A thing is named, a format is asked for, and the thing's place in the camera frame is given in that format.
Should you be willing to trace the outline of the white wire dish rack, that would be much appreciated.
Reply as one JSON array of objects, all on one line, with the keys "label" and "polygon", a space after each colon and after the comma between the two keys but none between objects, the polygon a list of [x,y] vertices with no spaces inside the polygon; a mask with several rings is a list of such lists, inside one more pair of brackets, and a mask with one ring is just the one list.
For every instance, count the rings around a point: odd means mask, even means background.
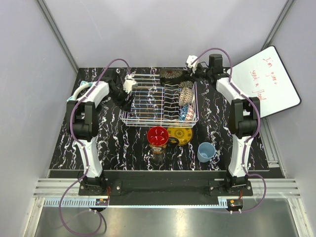
[{"label": "white wire dish rack", "polygon": [[131,111],[119,112],[119,119],[127,126],[162,126],[192,128],[199,120],[197,84],[193,83],[193,118],[181,120],[179,106],[182,88],[179,85],[160,84],[159,75],[133,74],[137,82],[133,88]]}]

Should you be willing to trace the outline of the blue triangle patterned bowl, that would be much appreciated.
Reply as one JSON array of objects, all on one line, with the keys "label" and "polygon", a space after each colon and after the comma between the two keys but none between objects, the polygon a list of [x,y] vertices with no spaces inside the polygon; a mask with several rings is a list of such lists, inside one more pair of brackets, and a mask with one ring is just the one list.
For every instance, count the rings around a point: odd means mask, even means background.
[{"label": "blue triangle patterned bowl", "polygon": [[195,118],[195,111],[192,105],[186,104],[182,107],[179,120],[180,121],[193,121]]}]

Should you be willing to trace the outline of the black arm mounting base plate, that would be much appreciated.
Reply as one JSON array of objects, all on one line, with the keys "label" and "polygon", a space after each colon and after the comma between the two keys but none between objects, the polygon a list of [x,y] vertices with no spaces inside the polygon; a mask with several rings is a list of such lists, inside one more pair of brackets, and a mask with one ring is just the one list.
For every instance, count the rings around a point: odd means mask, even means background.
[{"label": "black arm mounting base plate", "polygon": [[110,205],[176,206],[219,204],[219,197],[253,196],[250,182],[235,194],[221,187],[225,171],[105,171],[107,191],[101,195],[79,187],[80,196],[110,196]]}]

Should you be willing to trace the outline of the red interior mug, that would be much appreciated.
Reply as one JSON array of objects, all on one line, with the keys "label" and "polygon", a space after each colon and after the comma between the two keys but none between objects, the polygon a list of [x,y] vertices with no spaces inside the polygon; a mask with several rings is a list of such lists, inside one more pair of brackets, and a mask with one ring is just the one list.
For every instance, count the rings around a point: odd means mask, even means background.
[{"label": "red interior mug", "polygon": [[154,154],[162,154],[168,146],[175,147],[179,140],[169,135],[167,129],[155,126],[149,129],[147,140]]}]

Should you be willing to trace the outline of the black floral square plate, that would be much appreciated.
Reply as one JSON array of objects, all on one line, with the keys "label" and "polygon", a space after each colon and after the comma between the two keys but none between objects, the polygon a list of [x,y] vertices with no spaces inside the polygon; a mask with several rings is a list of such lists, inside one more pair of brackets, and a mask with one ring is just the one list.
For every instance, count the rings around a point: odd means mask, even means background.
[{"label": "black floral square plate", "polygon": [[178,85],[180,88],[192,88],[195,80],[184,69],[161,69],[159,72],[161,86]]}]

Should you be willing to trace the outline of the yellow patterned plate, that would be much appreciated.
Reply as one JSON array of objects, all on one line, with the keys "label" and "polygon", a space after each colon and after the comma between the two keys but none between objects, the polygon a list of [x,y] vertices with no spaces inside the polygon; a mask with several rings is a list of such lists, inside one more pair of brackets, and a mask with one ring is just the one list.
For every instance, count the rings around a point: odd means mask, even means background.
[{"label": "yellow patterned plate", "polygon": [[169,127],[167,128],[167,131],[170,137],[174,137],[179,140],[179,146],[184,146],[188,144],[193,138],[192,128]]}]

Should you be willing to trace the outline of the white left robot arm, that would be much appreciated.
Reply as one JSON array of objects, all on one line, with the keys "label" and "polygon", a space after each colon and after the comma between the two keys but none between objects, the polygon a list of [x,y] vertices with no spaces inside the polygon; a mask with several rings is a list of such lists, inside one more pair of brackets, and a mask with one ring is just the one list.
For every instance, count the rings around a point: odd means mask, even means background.
[{"label": "white left robot arm", "polygon": [[97,135],[99,120],[97,107],[110,96],[122,111],[130,112],[133,102],[132,90],[137,82],[128,74],[123,83],[119,75],[110,70],[99,81],[82,81],[66,104],[66,127],[73,137],[83,163],[83,177],[78,178],[80,187],[97,196],[107,191],[107,181],[98,157]]}]

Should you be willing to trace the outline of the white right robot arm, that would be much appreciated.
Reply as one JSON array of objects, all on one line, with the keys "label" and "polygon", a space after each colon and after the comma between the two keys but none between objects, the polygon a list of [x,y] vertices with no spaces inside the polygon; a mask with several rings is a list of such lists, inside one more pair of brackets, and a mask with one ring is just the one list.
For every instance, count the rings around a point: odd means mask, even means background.
[{"label": "white right robot arm", "polygon": [[247,187],[250,147],[260,130],[260,99],[248,97],[233,83],[232,68],[224,68],[221,54],[209,55],[208,67],[203,67],[194,55],[188,56],[186,65],[192,78],[209,80],[230,104],[228,129],[233,136],[233,149],[221,187],[235,196]]}]

